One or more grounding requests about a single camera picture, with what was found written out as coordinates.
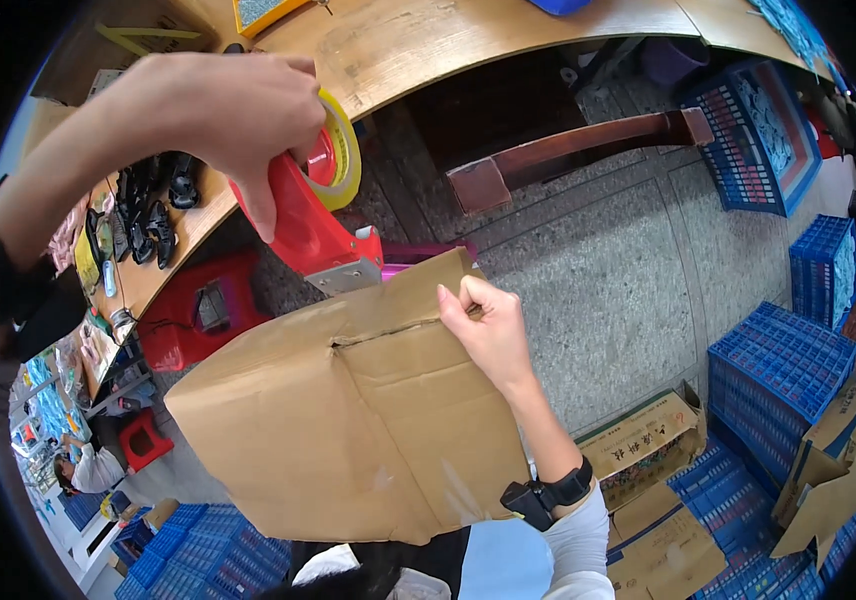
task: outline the stone floor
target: stone floor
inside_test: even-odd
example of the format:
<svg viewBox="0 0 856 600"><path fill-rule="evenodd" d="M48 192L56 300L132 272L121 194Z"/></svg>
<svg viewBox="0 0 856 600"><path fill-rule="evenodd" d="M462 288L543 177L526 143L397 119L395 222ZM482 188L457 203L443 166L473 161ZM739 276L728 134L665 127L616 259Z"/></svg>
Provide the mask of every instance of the stone floor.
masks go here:
<svg viewBox="0 0 856 600"><path fill-rule="evenodd" d="M640 78L582 90L589 123L671 108ZM763 300L788 306L788 246L815 215L845 214L854 166L826 161L790 219L724 212L698 150L632 150L512 194L511 205L466 218L457 210L403 102L375 113L364 140L362 190L339 219L375 224L396 242L472 241L482 270L522 298L534 368L562 423L578 434L655 392L707 389L708 346ZM193 257L257 237L240 211ZM322 299L264 246L253 287L274 315ZM163 395L181 373L157 373ZM158 404L170 454L129 477L130 496L228 501Z"/></svg>

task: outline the white shirt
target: white shirt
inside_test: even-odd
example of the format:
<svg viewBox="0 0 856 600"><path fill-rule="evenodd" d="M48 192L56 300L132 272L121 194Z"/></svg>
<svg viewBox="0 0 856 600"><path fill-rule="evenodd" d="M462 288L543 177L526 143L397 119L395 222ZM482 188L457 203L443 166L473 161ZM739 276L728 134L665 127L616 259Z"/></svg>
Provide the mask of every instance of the white shirt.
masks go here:
<svg viewBox="0 0 856 600"><path fill-rule="evenodd" d="M543 535L554 557L554 574L542 600L614 600L614 587L607 575L608 509L597 483L581 506L554 522ZM343 543L314 555L291 583L304 584L327 573L356 567L359 567L358 558ZM450 600L451 588L440 579L403 568L392 597Z"/></svg>
<svg viewBox="0 0 856 600"><path fill-rule="evenodd" d="M81 447L81 461L74 467L73 488L84 494L107 492L125 478L122 465L107 448L95 452L91 443Z"/></svg>

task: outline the yellow tape roll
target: yellow tape roll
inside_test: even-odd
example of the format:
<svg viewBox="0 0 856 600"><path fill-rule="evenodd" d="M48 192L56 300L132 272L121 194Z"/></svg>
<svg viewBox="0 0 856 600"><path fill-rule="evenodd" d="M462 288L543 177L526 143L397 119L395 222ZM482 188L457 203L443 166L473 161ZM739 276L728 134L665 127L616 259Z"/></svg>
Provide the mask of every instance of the yellow tape roll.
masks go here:
<svg viewBox="0 0 856 600"><path fill-rule="evenodd" d="M335 176L331 185L316 183L307 174L304 178L327 210L343 209L358 194L358 186L362 181L362 152L358 149L358 138L349 116L334 96L324 89L319 90L317 96L326 113L324 130L331 138L335 151Z"/></svg>

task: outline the wooden table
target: wooden table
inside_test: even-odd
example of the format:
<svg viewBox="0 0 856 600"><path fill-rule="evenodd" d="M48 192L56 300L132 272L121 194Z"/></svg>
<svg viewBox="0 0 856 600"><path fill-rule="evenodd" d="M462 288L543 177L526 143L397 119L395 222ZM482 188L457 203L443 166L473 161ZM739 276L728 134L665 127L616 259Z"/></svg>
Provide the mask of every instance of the wooden table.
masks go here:
<svg viewBox="0 0 856 600"><path fill-rule="evenodd" d="M231 42L252 45L235 30L227 0L174 1L211 24L215 50ZM335 0L329 6L334 15L313 3L302 6L265 30L254 46L314 57L321 85L352 120L473 66L568 42L698 37L710 46L805 67L746 0L593 0L565 18L524 0ZM823 64L816 70L829 76ZM94 298L102 315L124 304L140 318L175 270L237 209L223 174L205 167L199 185L199 207L170 211L178 243L169 267L122 261L119 293L108 298L99 289Z"/></svg>

